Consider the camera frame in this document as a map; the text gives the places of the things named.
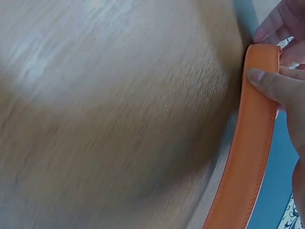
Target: fingernail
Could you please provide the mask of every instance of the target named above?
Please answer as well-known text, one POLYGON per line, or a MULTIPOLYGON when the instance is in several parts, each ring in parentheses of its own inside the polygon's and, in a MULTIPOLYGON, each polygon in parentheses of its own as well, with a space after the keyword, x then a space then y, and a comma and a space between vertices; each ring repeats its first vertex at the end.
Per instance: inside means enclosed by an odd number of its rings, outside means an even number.
POLYGON ((265 72, 263 70, 252 68, 248 71, 247 76, 250 81, 259 83, 262 80, 262 77, 264 74, 265 74, 265 72))

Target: finger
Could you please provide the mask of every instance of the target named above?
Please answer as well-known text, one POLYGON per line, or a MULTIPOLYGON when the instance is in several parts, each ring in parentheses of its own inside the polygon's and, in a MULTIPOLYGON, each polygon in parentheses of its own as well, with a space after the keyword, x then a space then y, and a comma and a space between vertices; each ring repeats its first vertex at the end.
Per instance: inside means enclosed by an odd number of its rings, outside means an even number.
POLYGON ((293 42, 283 49, 280 65, 285 67, 296 67, 305 63, 305 41, 293 42))
POLYGON ((297 80, 305 80, 305 72, 299 69, 289 69, 280 66, 280 74, 297 80))
POLYGON ((279 42, 291 37, 290 31, 282 26, 274 33, 270 33, 267 37, 265 37, 262 41, 264 44, 278 44, 279 42))
POLYGON ((295 93, 300 92, 300 90, 305 91, 305 81, 277 73, 265 73, 262 70, 250 69, 247 76, 250 83, 257 90, 265 94, 268 98, 277 101, 286 109, 294 101, 295 93))
POLYGON ((254 43, 261 43, 266 36, 274 33, 284 25, 282 16, 278 8, 279 7, 277 5, 255 31, 253 37, 254 43))
POLYGON ((305 64, 300 64, 300 65, 298 66, 298 69, 300 69, 300 70, 305 70, 305 64))

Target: patterned fabric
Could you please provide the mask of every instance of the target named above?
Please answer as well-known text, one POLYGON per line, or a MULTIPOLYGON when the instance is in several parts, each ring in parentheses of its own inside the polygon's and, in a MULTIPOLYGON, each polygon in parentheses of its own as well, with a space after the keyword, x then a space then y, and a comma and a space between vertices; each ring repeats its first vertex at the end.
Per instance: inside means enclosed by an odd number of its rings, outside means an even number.
POLYGON ((291 194, 282 220, 277 229, 303 229, 299 213, 296 210, 294 197, 291 194))

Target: hand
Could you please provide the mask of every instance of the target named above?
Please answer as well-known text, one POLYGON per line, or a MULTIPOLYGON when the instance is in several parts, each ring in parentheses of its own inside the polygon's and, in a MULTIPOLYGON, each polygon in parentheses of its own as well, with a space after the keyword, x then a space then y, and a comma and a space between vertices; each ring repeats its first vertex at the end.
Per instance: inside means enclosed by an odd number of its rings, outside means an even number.
POLYGON ((293 36, 283 48, 280 65, 305 69, 305 0, 282 0, 254 34, 254 43, 278 44, 293 36))
POLYGON ((292 186, 295 205, 305 222, 305 71, 280 68, 280 74, 258 69, 248 72, 250 83, 287 111, 287 126, 291 142, 298 152, 292 186))

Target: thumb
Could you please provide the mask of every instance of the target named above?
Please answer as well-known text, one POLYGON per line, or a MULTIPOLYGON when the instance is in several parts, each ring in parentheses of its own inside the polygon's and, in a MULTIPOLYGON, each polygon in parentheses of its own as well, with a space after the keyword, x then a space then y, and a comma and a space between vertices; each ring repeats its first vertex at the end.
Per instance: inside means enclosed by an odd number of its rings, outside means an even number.
POLYGON ((258 91, 288 109, 290 103, 295 99, 299 99, 300 95, 304 95, 305 81, 298 79, 305 79, 305 71, 298 70, 296 72, 287 69, 285 74, 288 76, 266 73, 259 69, 250 69, 247 77, 258 91))

